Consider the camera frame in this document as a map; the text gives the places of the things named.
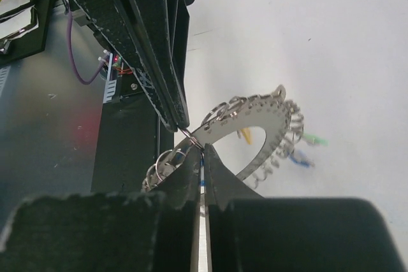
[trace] wire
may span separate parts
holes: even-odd
[[[68,11],[68,23],[67,23],[67,26],[66,26],[66,44],[67,44],[67,48],[68,48],[69,61],[70,61],[70,63],[71,63],[72,70],[73,70],[73,72],[74,72],[76,78],[78,79],[78,81],[81,82],[81,83],[84,84],[84,85],[89,85],[89,84],[91,84],[91,83],[96,79],[96,77],[99,75],[99,73],[100,73],[101,70],[103,69],[103,66],[104,66],[105,62],[104,62],[104,61],[100,61],[100,62],[99,62],[98,68],[97,68],[96,72],[94,73],[94,75],[91,77],[91,79],[89,79],[89,80],[84,80],[84,79],[80,76],[80,74],[79,74],[79,72],[78,72],[78,70],[77,70],[77,66],[75,65],[74,56],[73,56],[73,54],[72,54],[72,43],[71,43],[72,20],[73,20],[73,18],[72,18],[72,12],[71,12],[71,10],[69,10],[69,11]],[[109,57],[109,55],[106,55],[106,54],[103,56],[103,58],[104,58],[105,60],[106,60],[108,57]]]

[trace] metal chain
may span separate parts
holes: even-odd
[[[263,176],[259,177],[254,170],[248,169],[248,166],[237,174],[237,177],[241,180],[252,176],[255,179],[255,186],[250,187],[253,189],[256,189],[259,182],[265,181],[267,176],[273,173],[273,167],[279,167],[279,162],[276,157],[281,159],[288,157],[289,154],[293,152],[295,144],[298,143],[303,136],[303,115],[300,113],[300,109],[296,103],[292,100],[284,100],[285,96],[286,90],[280,85],[271,94],[233,97],[228,103],[220,103],[212,109],[207,116],[205,116],[201,126],[195,131],[195,133],[197,133],[203,128],[206,133],[210,134],[217,125],[216,123],[218,123],[220,127],[227,124],[232,125],[232,122],[238,118],[238,115],[250,116],[252,109],[252,116],[254,116],[255,113],[260,113],[262,109],[265,108],[269,116],[270,114],[274,114],[277,118],[281,118],[279,120],[283,120],[283,129],[278,128],[274,132],[275,140],[269,142],[269,150],[264,150],[257,155],[260,162],[258,162],[258,159],[253,160],[253,163],[260,166],[263,170]],[[187,145],[180,147],[181,144],[185,143],[184,140],[173,150],[163,152],[157,158],[157,161],[147,170],[146,178],[142,183],[142,190],[149,191],[153,189],[174,172],[184,162],[188,150],[192,146],[196,146],[203,151],[203,145],[192,133],[188,130],[182,130],[182,132],[187,136],[186,139],[189,140]]]

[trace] yellow object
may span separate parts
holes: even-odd
[[[239,130],[239,132],[238,132],[238,137],[239,138],[241,138],[240,134],[244,135],[244,138],[247,141],[248,145],[252,144],[251,130],[249,130],[249,128],[246,127],[244,129]]]

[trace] white paper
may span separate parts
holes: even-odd
[[[20,14],[15,15],[9,20],[2,22],[0,24],[0,39],[6,38],[7,36],[22,31],[22,28],[27,27],[31,24],[31,9],[25,9]]]
[[[29,3],[30,0],[2,0],[0,1],[0,15],[7,13],[23,4]]]

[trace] purple cable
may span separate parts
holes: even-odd
[[[101,70],[103,68],[103,64],[105,62],[104,61],[99,62],[98,69],[96,70],[95,74],[92,76],[92,78],[90,80],[86,81],[79,75],[79,72],[77,70],[77,66],[75,65],[74,55],[72,54],[72,44],[71,44],[72,20],[73,20],[72,12],[71,12],[71,10],[69,10],[68,11],[68,23],[67,23],[67,26],[66,26],[66,44],[67,44],[67,47],[68,47],[69,61],[71,62],[72,70],[74,71],[74,74],[75,74],[76,78],[79,80],[79,82],[81,82],[84,85],[89,85],[99,75],[99,73],[101,72]],[[103,59],[107,60],[108,57],[109,57],[109,55],[104,55]]]

